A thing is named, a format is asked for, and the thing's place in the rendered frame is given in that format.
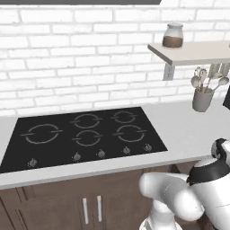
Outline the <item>black hob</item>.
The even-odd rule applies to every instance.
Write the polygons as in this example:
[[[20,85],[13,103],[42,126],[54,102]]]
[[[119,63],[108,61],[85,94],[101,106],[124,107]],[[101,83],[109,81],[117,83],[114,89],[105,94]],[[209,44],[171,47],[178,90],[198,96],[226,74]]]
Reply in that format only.
[[[144,150],[149,144],[150,152]],[[130,155],[124,155],[127,146]],[[105,152],[99,158],[100,150]],[[79,164],[166,150],[140,107],[19,118],[6,148],[0,173]],[[75,153],[81,159],[73,161]],[[28,166],[37,160],[34,168]]]

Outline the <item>brown cupboard door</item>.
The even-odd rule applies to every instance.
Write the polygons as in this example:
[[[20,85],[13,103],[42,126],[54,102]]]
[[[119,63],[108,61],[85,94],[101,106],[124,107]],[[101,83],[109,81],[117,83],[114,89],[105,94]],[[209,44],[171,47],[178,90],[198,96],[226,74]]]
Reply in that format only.
[[[95,176],[92,194],[95,230],[139,230],[148,216],[151,200],[139,191],[142,170]],[[97,196],[102,196],[102,221],[98,221]]]
[[[18,207],[26,230],[93,230],[90,196],[74,186],[51,189],[40,185],[18,189],[22,203]],[[84,221],[83,198],[87,198],[89,224]]]

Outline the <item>wooden spoon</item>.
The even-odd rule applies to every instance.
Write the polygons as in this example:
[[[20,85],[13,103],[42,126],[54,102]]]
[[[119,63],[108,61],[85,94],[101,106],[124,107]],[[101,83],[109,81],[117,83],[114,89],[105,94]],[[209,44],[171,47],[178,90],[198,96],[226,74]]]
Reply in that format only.
[[[215,90],[221,86],[221,85],[226,85],[229,82],[229,78],[228,77],[222,77],[219,79],[218,81],[218,86],[215,88]]]
[[[194,88],[199,89],[199,78],[196,75],[191,78],[190,82]]]

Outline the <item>grey utensil pot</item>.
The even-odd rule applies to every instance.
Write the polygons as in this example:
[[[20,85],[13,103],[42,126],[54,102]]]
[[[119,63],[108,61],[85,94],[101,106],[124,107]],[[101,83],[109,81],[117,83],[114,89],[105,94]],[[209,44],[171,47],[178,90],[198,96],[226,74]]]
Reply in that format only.
[[[212,101],[213,95],[214,91],[210,88],[202,92],[196,88],[192,100],[192,109],[197,112],[205,112]]]

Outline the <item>grey whisk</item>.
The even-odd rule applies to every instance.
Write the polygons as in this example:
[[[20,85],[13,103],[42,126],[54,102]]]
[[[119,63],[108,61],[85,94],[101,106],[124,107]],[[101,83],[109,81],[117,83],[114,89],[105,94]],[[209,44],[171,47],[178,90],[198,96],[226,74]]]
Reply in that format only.
[[[198,66],[194,71],[194,75],[199,79],[199,90],[202,91],[203,83],[207,78],[208,71],[206,68],[201,68],[200,66]]]

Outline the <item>glass jar with brown contents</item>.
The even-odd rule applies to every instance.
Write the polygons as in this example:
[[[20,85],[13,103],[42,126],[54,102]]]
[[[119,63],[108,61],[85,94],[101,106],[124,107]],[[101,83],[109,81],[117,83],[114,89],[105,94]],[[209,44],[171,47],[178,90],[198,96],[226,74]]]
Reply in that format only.
[[[183,25],[181,23],[168,23],[163,37],[163,46],[178,49],[183,44]]]

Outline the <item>black appliance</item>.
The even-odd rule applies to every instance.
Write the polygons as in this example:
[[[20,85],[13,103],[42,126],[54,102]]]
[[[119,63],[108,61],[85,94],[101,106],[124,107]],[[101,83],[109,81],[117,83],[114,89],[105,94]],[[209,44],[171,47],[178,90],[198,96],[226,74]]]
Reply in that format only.
[[[224,102],[223,102],[223,106],[230,110],[230,85],[228,87],[226,97],[225,97]]]

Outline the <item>black range hood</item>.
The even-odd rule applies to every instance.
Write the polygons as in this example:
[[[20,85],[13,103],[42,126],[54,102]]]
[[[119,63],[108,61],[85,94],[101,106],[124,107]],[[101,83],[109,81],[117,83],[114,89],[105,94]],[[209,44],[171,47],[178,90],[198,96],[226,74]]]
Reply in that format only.
[[[0,5],[34,5],[34,4],[44,4],[44,5],[159,5],[162,0],[0,0]]]

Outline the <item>white shelf bracket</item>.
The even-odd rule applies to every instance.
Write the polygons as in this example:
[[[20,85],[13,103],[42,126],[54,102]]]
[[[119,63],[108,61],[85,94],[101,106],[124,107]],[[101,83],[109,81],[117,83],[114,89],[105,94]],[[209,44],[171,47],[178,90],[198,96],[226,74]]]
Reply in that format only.
[[[175,66],[169,64],[164,65],[164,81],[172,81],[174,76]]]

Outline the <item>white wall shelf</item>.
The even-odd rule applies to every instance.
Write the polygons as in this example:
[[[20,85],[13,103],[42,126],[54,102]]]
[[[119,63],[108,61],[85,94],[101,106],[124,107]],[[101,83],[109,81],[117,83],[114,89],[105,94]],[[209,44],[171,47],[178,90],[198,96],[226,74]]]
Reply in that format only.
[[[230,41],[184,42],[179,49],[169,49],[160,43],[147,47],[170,66],[230,63]]]

